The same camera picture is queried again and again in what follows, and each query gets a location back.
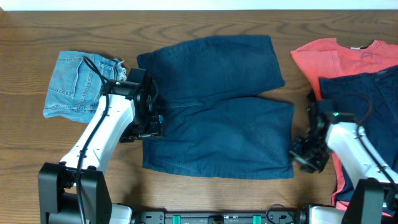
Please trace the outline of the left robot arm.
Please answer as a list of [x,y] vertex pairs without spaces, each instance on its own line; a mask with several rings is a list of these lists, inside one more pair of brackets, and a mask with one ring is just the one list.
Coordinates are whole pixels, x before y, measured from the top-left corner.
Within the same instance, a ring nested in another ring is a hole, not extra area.
[[59,163],[38,175],[41,223],[139,223],[135,211],[113,203],[105,173],[119,143],[161,138],[163,117],[155,108],[155,80],[132,68],[127,80],[108,80],[96,113]]

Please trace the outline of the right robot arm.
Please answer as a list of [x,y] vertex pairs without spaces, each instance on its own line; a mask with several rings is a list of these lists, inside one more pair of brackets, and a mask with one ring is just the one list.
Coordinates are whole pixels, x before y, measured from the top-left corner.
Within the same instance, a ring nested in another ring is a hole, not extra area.
[[321,172],[334,153],[354,187],[346,210],[307,205],[295,223],[397,223],[397,173],[370,143],[355,115],[334,111],[330,100],[308,107],[307,137],[297,137],[289,154],[301,170]]

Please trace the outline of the dark navy blue shorts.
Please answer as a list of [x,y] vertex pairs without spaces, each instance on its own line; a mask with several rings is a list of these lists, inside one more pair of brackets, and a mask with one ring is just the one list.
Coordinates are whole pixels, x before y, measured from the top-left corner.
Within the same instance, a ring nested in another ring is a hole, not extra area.
[[268,35],[213,36],[137,57],[159,88],[164,136],[143,167],[168,174],[289,179],[295,107],[261,98],[285,85]]

